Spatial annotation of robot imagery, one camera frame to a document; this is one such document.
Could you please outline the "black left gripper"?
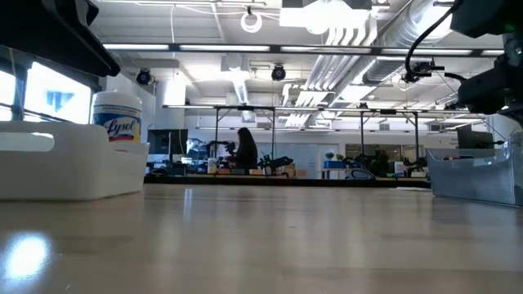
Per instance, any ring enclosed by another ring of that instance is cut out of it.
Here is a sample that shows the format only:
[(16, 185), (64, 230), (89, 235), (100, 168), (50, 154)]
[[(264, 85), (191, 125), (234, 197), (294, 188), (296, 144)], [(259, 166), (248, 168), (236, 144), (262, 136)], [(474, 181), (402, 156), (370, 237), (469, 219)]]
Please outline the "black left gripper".
[(121, 68), (90, 25), (100, 10), (91, 0), (2, 0), (1, 45), (97, 77)]

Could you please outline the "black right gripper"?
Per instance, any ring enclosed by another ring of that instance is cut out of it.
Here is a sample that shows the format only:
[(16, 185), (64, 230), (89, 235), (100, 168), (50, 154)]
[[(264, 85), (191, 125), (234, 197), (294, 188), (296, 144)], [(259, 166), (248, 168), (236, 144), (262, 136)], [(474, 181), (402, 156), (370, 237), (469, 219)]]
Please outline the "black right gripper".
[(492, 69), (463, 81), (458, 100), (475, 114), (522, 116), (522, 67), (497, 62)]

